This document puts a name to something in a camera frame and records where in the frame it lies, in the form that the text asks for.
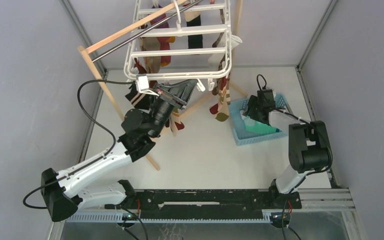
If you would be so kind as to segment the black sock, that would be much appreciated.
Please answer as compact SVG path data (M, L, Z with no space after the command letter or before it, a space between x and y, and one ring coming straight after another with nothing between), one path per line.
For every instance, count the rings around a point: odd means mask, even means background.
M140 93L135 84L128 89L129 93L125 95L125 98L134 108L146 111L150 109L152 99L150 94Z

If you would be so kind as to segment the white plastic sock hanger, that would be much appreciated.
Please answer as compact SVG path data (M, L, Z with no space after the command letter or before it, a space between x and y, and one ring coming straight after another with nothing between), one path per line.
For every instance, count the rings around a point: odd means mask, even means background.
M145 23L143 28L131 32L123 71L129 80L139 74L135 61L145 68L149 81L177 81L199 79L201 91L211 91L216 81L227 77L232 69L232 5L229 0L218 0L210 4L205 0L186 1ZM222 34L218 47L214 42ZM140 38L175 37L170 50L141 51ZM225 56L216 68L210 68L211 55ZM171 56L171 63L161 67L158 73L147 73L143 57Z

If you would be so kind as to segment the green white sock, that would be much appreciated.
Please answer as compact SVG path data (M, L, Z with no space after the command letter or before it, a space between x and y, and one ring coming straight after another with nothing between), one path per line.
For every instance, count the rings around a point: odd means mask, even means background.
M241 114L240 117L243 121L245 130L248 132L262 136L281 132L278 128L253 120L249 116Z

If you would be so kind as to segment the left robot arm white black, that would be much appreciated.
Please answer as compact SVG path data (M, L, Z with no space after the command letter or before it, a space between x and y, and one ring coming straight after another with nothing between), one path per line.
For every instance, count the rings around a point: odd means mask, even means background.
M184 109L194 89L204 89L199 79L151 85L145 74L140 74L131 84L139 93L151 96L148 110L130 109L121 123L124 133L120 137L111 133L113 143L109 148L69 168L60 171L49 168L42 172L40 193L53 222L66 220L80 209L98 205L133 207L137 196L127 180L121 182L123 190L89 189L88 185L147 155L156 145L153 140L160 137L173 110Z

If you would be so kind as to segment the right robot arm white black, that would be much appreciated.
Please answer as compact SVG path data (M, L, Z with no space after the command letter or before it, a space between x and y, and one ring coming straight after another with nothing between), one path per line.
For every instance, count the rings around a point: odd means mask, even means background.
M288 194L296 192L307 177L332 167L333 153L326 124L321 120L306 120L293 114L289 107L277 105L272 89L251 95L244 115L288 137L289 164L273 181L276 190L269 194L273 207L282 208L289 201Z

